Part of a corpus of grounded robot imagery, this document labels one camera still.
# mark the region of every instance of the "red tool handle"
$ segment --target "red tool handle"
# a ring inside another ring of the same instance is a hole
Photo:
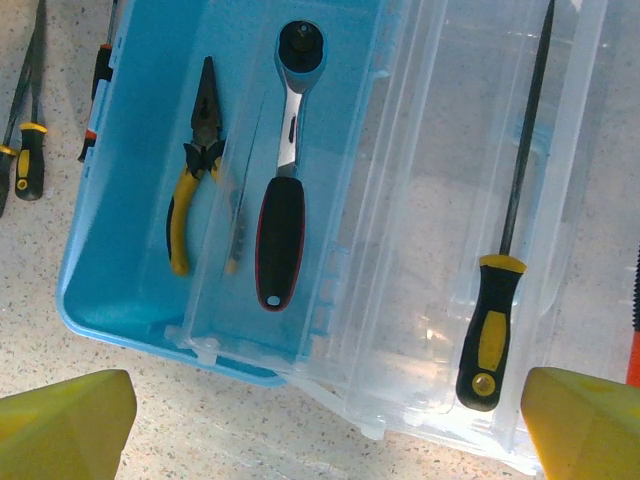
[[[627,385],[640,387],[640,332],[633,333],[629,370],[627,371]]]

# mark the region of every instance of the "yellow-handled pliers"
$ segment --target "yellow-handled pliers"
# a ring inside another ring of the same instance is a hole
[[[198,95],[191,116],[191,128],[193,129],[192,143],[185,143],[186,165],[180,173],[169,206],[167,215],[167,248],[169,251],[169,263],[171,270],[176,275],[189,273],[189,259],[185,240],[187,216],[191,200],[195,194],[200,180],[205,171],[209,171],[217,185],[223,185],[221,171],[222,154],[225,141],[220,139],[222,120],[218,92],[216,87],[213,59],[206,57],[200,76]],[[230,192],[227,200],[231,211],[231,222],[234,223],[231,238],[231,250],[227,258],[225,270],[234,273],[242,254],[244,243],[245,225],[241,215],[236,215],[240,200],[240,190],[235,185],[228,185]]]

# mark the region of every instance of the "blue plastic compartment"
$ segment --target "blue plastic compartment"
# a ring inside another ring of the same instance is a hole
[[[58,308],[74,332],[255,384],[283,383],[273,371],[241,361],[220,356],[215,363],[200,361],[165,332],[183,326],[190,295],[200,295],[213,302],[199,306],[209,309],[205,313],[211,321],[202,328],[211,325],[232,339],[261,341],[285,355],[306,342],[305,325],[318,295],[329,239],[341,217],[370,86],[381,74],[371,65],[385,3],[194,0],[177,8],[170,1],[128,2],[114,42],[113,79],[100,84],[94,103],[91,123],[98,141],[85,162],[58,283]],[[303,133],[305,255],[291,305],[264,323],[253,255],[260,203],[276,168],[284,102],[275,40],[285,23],[300,18],[321,28],[327,52],[320,81],[307,101]],[[263,39],[272,43],[263,44]],[[222,211],[222,189],[205,176],[187,232],[192,272],[200,273],[179,278],[169,268],[166,215],[184,165],[182,144],[191,140],[190,117],[207,55],[216,67],[227,138],[224,161],[245,184],[246,261],[237,274],[215,278],[224,262],[229,214]],[[249,150],[253,155],[247,160]],[[224,221],[211,223],[211,252],[199,260],[200,251],[208,248],[203,249],[203,240],[212,209],[220,210]]]
[[[225,154],[230,175],[244,183],[240,209],[248,225],[246,257],[237,273],[225,273],[228,241],[221,244],[221,239],[228,240],[230,233],[224,200],[227,193],[220,193],[181,335],[195,350],[202,352],[200,342],[213,340],[213,350],[204,349],[206,355],[219,352],[256,363],[269,358],[292,364],[309,355],[314,335],[326,334],[327,325],[318,318],[328,318],[326,311],[334,308],[339,281],[336,265],[332,268],[327,260],[331,253],[346,253],[334,245],[370,90],[380,75],[371,64],[381,12],[372,7],[385,2],[360,3],[270,2],[243,95],[246,103],[241,120],[230,133]],[[304,254],[290,304],[273,313],[257,300],[254,252],[263,195],[276,171],[285,101],[275,61],[276,39],[281,28],[296,19],[310,20],[319,27],[325,55],[322,73],[308,94],[303,113],[299,178],[306,202]]]

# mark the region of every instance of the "yellow and black screwdriver handle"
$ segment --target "yellow and black screwdriver handle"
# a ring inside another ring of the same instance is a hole
[[[179,276],[187,275],[190,270],[185,231],[189,207],[191,206],[193,195],[200,184],[200,180],[204,172],[209,170],[214,182],[217,185],[223,184],[220,164],[224,152],[224,141],[216,142],[206,152],[199,150],[189,143],[185,143],[184,148],[187,154],[187,161],[180,173],[180,178],[178,179],[173,198],[171,199],[169,213],[167,215],[166,233],[171,270]],[[236,217],[235,210],[240,199],[237,188],[232,186],[230,191],[228,201],[231,206],[231,218],[233,221],[234,217]],[[236,225],[231,240],[231,251],[225,266],[225,271],[228,274],[236,271],[244,244],[244,219],[241,215],[237,215],[235,221]]]
[[[509,255],[480,258],[480,292],[467,330],[456,394],[466,407],[493,410],[507,364],[511,307],[527,266]]]
[[[16,167],[16,196],[21,200],[38,200],[44,189],[42,142],[47,129],[37,123],[23,123],[20,130],[22,148],[18,153]]]

